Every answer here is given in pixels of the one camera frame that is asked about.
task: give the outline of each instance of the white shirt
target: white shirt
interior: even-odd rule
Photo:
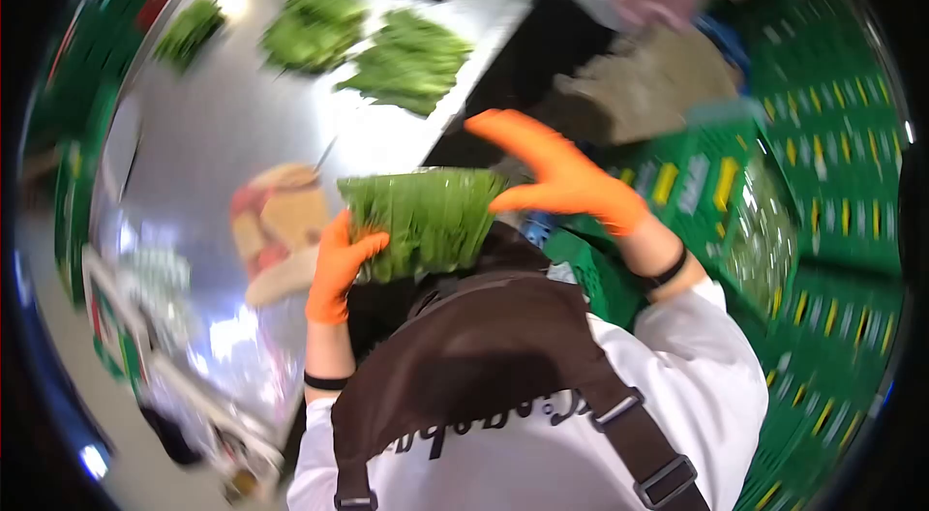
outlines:
[[[736,504],[758,444],[767,386],[758,358],[709,279],[644,310],[635,336],[588,314],[591,333],[671,445],[690,457],[714,511]],[[291,511],[332,509],[331,405],[307,407]],[[565,390],[470,426],[428,428],[368,461],[383,511],[644,509],[633,479],[576,392]]]

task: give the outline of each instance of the floor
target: floor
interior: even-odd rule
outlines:
[[[116,449],[102,480],[104,489],[121,509],[229,509],[219,477],[209,469],[188,471],[175,465],[142,418],[132,391],[103,369],[91,344],[86,312],[83,308],[75,311],[61,286],[52,228],[50,211],[23,215],[16,231],[21,238],[18,245],[27,259],[41,313],[61,361],[90,414]],[[250,501],[237,508],[285,509],[285,494],[280,490],[271,501]]]

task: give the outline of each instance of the green vegetable bundle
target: green vegetable bundle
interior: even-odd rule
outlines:
[[[797,230],[779,183],[767,170],[760,150],[745,168],[745,189],[735,214],[736,234],[726,270],[762,310],[770,310],[775,291],[785,287],[797,258]]]
[[[380,230],[390,235],[387,248],[361,267],[359,281],[469,268],[494,222],[487,206],[505,184],[489,170],[461,168],[338,180],[352,238]]]
[[[455,84],[458,70],[473,49],[454,33],[416,16],[409,9],[390,11],[374,46],[355,57],[358,74],[340,82],[361,91],[375,104],[400,106],[427,116]]]
[[[216,0],[195,0],[178,14],[155,48],[155,57],[184,72],[203,43],[226,21]]]
[[[366,15],[360,0],[288,0],[261,40],[268,63],[312,74],[331,70],[361,40]]]

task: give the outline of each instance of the metal work surface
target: metal work surface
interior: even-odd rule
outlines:
[[[258,42],[286,0],[218,0],[226,25],[178,75],[150,53],[192,1],[169,2],[123,84],[121,101],[138,105],[139,143],[121,201],[98,178],[91,239],[113,265],[139,247],[171,249],[190,263],[192,317],[174,361],[256,435],[280,445],[302,400],[306,296],[258,311],[245,306],[247,276],[229,228],[232,193],[275,165],[316,165],[328,152],[320,171],[334,214],[335,179],[421,165],[531,0],[365,0],[367,33],[385,11],[412,6],[475,45],[428,118],[370,105],[354,90],[333,93],[353,74],[351,63],[320,76],[266,66]]]

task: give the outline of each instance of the orange rubber glove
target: orange rubber glove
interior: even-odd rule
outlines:
[[[388,246],[390,236],[384,232],[351,244],[348,238],[350,222],[351,214],[342,211],[322,231],[316,273],[307,298],[306,315],[310,321],[329,325],[347,321],[345,294],[355,281],[358,269]]]
[[[624,237],[648,216],[648,206],[613,179],[563,135],[516,110],[487,110],[464,123],[526,163],[536,184],[514,187],[491,202],[490,211],[537,209],[557,215],[587,213],[607,231]]]

